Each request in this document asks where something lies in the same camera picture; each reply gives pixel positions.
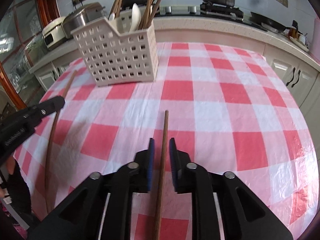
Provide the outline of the white ceramic spoon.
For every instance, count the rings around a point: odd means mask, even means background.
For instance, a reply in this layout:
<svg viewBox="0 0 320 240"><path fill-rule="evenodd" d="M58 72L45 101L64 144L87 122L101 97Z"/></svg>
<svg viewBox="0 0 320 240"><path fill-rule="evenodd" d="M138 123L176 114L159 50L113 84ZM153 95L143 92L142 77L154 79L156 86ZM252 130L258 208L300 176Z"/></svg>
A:
<svg viewBox="0 0 320 240"><path fill-rule="evenodd" d="M132 6L131 25L130 25L129 32L136 31L140 25L140 21L141 21L140 8L138 7L138 5L136 5L136 3L134 3Z"/></svg>

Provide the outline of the black wok pan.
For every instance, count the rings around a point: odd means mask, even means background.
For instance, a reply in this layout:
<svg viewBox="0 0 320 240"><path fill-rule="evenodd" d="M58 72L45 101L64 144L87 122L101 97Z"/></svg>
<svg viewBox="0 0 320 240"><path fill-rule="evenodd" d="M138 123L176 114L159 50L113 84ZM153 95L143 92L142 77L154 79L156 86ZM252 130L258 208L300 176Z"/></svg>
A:
<svg viewBox="0 0 320 240"><path fill-rule="evenodd" d="M257 14L255 12L251 12L251 20L252 22L275 34L283 33L285 30L290 29L290 27L286 27L275 20L272 20L264 15Z"/></svg>

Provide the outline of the black glass gas hob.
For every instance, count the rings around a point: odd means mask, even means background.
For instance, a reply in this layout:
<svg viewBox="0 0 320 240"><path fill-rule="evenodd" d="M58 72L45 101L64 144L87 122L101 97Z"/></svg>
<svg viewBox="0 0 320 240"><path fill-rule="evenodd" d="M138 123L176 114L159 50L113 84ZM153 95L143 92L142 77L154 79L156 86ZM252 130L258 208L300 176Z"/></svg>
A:
<svg viewBox="0 0 320 240"><path fill-rule="evenodd" d="M261 24L254 23L237 7L224 7L211 3L201 5L166 5L159 6L155 17L207 17L244 24L262 31L267 31Z"/></svg>

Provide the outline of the red white checkered tablecloth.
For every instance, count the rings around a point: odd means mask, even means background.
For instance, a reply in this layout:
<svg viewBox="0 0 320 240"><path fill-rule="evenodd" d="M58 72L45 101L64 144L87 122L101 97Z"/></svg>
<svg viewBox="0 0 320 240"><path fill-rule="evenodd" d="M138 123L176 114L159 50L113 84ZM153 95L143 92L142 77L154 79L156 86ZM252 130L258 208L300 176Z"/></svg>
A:
<svg viewBox="0 0 320 240"><path fill-rule="evenodd" d="M160 43L151 83L98 87L75 60L45 98L66 96L50 158L50 208L92 172L115 172L154 138L159 158L165 111L168 136L207 171L234 172L298 238L317 212L319 178L305 119L265 59L203 43ZM16 152L32 209L46 214L44 173L54 116Z"/></svg>

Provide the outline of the pink thermos bottle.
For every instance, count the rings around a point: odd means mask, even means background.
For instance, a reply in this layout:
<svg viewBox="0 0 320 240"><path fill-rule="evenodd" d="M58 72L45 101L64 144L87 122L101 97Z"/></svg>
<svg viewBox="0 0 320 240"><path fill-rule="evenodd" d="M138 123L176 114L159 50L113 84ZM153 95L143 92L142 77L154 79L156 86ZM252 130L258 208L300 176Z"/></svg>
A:
<svg viewBox="0 0 320 240"><path fill-rule="evenodd" d="M320 62L320 20L315 18L310 54L316 62Z"/></svg>

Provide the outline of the stainless steel rice cooker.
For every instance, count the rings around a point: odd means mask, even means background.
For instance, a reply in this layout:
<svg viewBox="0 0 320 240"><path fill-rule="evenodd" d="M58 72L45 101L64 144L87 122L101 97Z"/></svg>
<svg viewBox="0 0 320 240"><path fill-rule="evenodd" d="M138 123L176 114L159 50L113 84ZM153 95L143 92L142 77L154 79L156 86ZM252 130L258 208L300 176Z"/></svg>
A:
<svg viewBox="0 0 320 240"><path fill-rule="evenodd" d="M62 29L67 39L71 39L71 31L87 23L105 16L105 7L99 2L85 4L71 12L62 23Z"/></svg>

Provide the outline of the brown condiment bottle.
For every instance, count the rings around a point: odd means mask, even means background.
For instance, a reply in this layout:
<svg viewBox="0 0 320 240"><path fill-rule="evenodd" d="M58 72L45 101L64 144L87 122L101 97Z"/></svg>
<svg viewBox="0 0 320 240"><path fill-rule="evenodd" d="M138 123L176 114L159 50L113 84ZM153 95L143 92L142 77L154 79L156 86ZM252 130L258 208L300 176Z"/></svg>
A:
<svg viewBox="0 0 320 240"><path fill-rule="evenodd" d="M289 29L289 33L288 33L289 37L292 38L298 38L298 23L297 21L293 20L292 21L292 27Z"/></svg>

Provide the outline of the white electric cooker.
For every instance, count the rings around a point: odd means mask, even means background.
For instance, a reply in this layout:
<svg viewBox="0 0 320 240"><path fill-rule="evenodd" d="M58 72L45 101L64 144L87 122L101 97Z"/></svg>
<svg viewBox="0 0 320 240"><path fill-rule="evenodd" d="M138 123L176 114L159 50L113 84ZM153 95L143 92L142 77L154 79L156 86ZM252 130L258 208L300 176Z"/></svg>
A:
<svg viewBox="0 0 320 240"><path fill-rule="evenodd" d="M53 50L67 41L65 33L62 29L62 23L65 20L65 16L58 17L50 22L42 31L44 44L48 50Z"/></svg>

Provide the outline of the red wooden glass door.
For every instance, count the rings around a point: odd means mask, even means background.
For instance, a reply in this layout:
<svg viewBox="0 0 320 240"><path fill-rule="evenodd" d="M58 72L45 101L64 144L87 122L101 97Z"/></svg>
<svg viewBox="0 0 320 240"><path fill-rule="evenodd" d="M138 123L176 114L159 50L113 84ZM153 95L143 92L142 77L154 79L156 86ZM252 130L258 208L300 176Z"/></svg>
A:
<svg viewBox="0 0 320 240"><path fill-rule="evenodd" d="M44 95L29 70L48 52L43 28L60 14L56 0L8 0L1 7L1 91L15 109L23 109Z"/></svg>

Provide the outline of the white plate with food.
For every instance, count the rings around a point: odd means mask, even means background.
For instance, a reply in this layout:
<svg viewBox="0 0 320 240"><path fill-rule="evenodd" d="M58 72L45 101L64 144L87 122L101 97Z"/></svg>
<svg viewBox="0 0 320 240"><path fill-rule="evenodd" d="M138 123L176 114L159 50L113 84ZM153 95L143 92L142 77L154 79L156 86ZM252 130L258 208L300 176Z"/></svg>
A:
<svg viewBox="0 0 320 240"><path fill-rule="evenodd" d="M298 39L293 38L292 36L289 37L290 41L299 47L301 50L305 51L306 53L309 52L309 49L306 45L302 44Z"/></svg>

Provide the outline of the white lower kitchen cabinets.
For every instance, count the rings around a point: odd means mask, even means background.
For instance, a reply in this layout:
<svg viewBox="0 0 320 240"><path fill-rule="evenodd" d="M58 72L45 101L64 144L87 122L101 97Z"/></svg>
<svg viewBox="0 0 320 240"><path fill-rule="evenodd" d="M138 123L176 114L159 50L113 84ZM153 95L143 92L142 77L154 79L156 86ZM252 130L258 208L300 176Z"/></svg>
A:
<svg viewBox="0 0 320 240"><path fill-rule="evenodd" d="M239 25L228 30L162 29L156 31L156 37L160 42L213 43L264 55L288 85L313 139L319 139L319 63L288 37Z"/></svg>

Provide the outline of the white spoon in basket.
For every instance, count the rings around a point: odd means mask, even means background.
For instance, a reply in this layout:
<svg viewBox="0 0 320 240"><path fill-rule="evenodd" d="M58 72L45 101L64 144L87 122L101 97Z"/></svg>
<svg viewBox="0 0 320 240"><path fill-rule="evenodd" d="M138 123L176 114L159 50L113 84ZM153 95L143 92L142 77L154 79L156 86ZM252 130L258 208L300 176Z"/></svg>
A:
<svg viewBox="0 0 320 240"><path fill-rule="evenodd" d="M112 13L110 14L108 20L109 20L109 21L113 21L113 20L115 19L115 16L116 16L115 13L112 12Z"/></svg>

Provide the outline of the cream perforated utensil basket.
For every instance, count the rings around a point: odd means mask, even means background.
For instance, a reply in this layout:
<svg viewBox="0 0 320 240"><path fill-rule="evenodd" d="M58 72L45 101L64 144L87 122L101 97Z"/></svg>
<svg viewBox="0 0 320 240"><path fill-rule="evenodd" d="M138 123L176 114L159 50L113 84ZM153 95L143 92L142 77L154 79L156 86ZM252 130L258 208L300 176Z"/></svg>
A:
<svg viewBox="0 0 320 240"><path fill-rule="evenodd" d="M71 34L97 86L155 81L158 69L154 26L130 31L132 11L110 21L105 16Z"/></svg>

